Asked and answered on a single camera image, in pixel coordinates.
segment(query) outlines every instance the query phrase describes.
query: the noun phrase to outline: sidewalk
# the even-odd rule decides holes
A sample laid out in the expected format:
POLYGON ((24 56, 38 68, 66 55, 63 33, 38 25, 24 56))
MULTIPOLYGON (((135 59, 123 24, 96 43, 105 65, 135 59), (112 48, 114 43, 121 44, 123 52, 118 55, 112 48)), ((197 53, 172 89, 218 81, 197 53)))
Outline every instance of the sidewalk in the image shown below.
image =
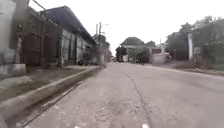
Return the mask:
POLYGON ((224 76, 224 71, 218 71, 218 70, 210 70, 210 69, 199 69, 199 68, 189 68, 189 69, 180 69, 183 71, 188 72, 196 72, 196 73, 204 73, 204 74, 210 74, 210 75, 221 75, 224 76))
POLYGON ((90 68, 93 68, 93 66, 68 66, 46 70, 32 69, 24 76, 0 80, 0 102, 90 68))

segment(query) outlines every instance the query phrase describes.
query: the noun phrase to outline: concrete road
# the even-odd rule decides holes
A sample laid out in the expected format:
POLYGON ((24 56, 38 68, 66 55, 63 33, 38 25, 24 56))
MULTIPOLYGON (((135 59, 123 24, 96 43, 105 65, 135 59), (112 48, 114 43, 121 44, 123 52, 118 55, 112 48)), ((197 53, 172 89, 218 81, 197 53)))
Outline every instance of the concrete road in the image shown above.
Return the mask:
POLYGON ((224 78, 111 63, 26 128, 224 128, 224 78))

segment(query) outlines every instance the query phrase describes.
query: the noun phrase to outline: utility pole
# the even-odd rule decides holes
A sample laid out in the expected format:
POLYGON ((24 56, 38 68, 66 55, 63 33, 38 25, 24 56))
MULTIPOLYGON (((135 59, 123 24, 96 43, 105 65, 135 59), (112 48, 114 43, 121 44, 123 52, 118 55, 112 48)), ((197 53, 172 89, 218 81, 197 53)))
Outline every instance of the utility pole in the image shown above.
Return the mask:
POLYGON ((96 24, 96 35, 98 35, 98 24, 96 24))
POLYGON ((102 42, 101 42, 101 29, 102 29, 102 24, 101 22, 99 23, 99 45, 100 45, 100 64, 104 65, 104 52, 103 52, 103 46, 102 46, 102 42))
MULTIPOLYGON (((38 3, 36 0, 33 0, 33 2, 36 3, 39 7, 41 7, 44 11, 46 11, 46 9, 40 3, 38 3)), ((44 36, 45 36, 45 31, 46 31, 46 22, 47 22, 47 15, 44 15, 44 25, 43 25, 43 29, 42 29, 41 44, 40 44, 40 62, 41 62, 42 67, 44 67, 45 63, 46 63, 45 59, 44 59, 44 36)))

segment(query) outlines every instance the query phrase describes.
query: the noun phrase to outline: roof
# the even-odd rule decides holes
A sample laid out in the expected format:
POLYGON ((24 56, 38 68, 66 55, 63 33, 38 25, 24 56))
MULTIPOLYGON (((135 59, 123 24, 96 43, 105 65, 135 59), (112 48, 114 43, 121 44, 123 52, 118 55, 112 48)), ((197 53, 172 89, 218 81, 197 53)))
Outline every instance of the roof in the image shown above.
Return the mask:
POLYGON ((84 39, 96 44, 89 32, 85 29, 79 19, 75 16, 72 10, 67 6, 57 7, 42 11, 47 17, 63 28, 69 28, 75 33, 79 33, 84 39))

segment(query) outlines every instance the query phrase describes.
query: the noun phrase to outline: overcast sky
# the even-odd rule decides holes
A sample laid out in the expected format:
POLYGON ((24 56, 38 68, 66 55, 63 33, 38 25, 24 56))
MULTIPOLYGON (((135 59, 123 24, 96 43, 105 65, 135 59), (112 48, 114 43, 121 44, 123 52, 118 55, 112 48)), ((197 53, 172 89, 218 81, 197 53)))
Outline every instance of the overcast sky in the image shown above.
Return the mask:
MULTIPOLYGON (((102 28, 111 51, 129 36, 157 44, 178 31, 181 24, 193 24, 204 16, 224 17, 222 0, 37 0, 45 8, 68 6, 93 35, 96 24, 102 28)), ((40 10, 35 4, 30 6, 40 10)))

